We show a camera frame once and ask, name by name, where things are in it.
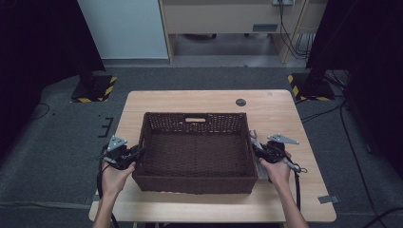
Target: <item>metal bracket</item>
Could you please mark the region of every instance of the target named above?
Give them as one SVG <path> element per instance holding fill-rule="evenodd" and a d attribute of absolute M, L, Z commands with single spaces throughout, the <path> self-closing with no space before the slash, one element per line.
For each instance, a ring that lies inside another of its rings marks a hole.
<path fill-rule="evenodd" d="M 328 203 L 328 202 L 331 202 L 331 203 L 340 202 L 340 199 L 338 198 L 338 196 L 324 196 L 324 197 L 318 197 L 317 199 L 319 200 L 320 204 Z"/>
<path fill-rule="evenodd" d="M 112 135 L 110 138 L 109 144 L 107 145 L 107 152 L 110 152 L 118 147 L 121 147 L 122 145 L 126 144 L 127 140 L 115 137 L 115 135 Z"/>
<path fill-rule="evenodd" d="M 268 136 L 267 139 L 278 143 L 299 144 L 298 141 L 287 138 L 279 133 L 277 135 Z"/>

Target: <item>wrist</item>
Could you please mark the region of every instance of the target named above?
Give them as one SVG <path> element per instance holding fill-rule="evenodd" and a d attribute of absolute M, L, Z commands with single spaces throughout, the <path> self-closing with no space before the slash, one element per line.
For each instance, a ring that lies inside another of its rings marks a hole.
<path fill-rule="evenodd" d="M 119 196 L 119 191 L 104 191 L 103 199 L 115 200 Z"/>

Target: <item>hand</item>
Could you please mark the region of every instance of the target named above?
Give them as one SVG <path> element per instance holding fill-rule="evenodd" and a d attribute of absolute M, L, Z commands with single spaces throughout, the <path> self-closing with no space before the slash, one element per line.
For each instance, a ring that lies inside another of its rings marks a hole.
<path fill-rule="evenodd" d="M 127 169 L 118 170 L 103 162 L 102 188 L 104 196 L 117 196 L 125 186 L 127 177 L 133 173 L 136 162 L 131 163 Z"/>
<path fill-rule="evenodd" d="M 285 151 L 285 154 L 291 158 L 291 154 Z M 270 181 L 279 190 L 281 187 L 289 186 L 291 168 L 284 162 L 269 163 L 265 159 L 260 158 L 260 164 L 266 168 Z"/>

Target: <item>black curtain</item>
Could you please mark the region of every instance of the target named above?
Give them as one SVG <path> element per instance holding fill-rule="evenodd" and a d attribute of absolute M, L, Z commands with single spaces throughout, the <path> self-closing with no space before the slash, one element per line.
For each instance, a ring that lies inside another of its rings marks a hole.
<path fill-rule="evenodd" d="M 0 0 L 0 159 L 42 89 L 78 75 L 80 66 L 105 71 L 77 1 Z"/>

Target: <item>brown wicker basket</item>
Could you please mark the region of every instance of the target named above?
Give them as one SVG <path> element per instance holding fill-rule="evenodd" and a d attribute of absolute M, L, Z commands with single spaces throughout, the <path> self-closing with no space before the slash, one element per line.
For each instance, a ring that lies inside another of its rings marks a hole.
<path fill-rule="evenodd" d="M 250 194 L 258 179 L 245 113 L 147 112 L 139 146 L 143 191 Z"/>

